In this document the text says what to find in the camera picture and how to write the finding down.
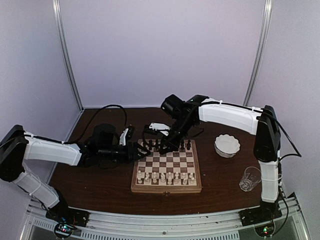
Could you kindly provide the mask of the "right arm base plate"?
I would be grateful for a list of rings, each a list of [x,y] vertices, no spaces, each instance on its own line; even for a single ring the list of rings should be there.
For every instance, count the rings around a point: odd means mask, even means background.
[[[243,227],[270,222],[280,218],[282,215],[280,210],[271,212],[270,210],[262,209],[261,207],[247,208],[239,212],[240,221]]]

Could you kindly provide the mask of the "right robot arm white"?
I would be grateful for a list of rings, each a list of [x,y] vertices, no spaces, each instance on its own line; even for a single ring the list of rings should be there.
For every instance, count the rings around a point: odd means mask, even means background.
[[[281,134],[286,131],[278,122],[272,106],[240,106],[198,94],[183,101],[172,94],[163,101],[161,109],[175,122],[160,141],[160,154],[177,151],[190,128],[200,122],[217,123],[254,135],[253,154],[260,166],[262,184],[256,216],[266,221],[276,212],[283,159],[280,156]]]

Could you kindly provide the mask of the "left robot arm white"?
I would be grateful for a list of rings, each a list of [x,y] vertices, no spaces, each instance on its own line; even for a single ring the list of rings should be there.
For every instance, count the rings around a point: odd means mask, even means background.
[[[24,160],[40,160],[76,167],[98,165],[100,160],[131,163],[148,156],[151,152],[137,142],[130,142],[134,128],[125,125],[117,135],[109,124],[97,125],[84,142],[59,141],[24,130],[16,124],[0,142],[0,178],[23,189],[40,200],[61,222],[72,218],[72,211],[57,189],[42,182]]]

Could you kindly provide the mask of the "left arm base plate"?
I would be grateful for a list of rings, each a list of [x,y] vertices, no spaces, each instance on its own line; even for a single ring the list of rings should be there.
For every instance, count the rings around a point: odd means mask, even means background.
[[[55,220],[57,223],[69,226],[86,227],[90,213],[85,210],[70,208],[66,203],[59,202],[46,210],[46,218]]]

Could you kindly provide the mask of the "white knight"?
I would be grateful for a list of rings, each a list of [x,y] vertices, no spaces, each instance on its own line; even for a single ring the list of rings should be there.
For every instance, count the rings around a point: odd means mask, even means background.
[[[183,184],[183,185],[187,185],[187,184],[188,184],[188,177],[185,177],[185,178],[182,180],[182,184]]]

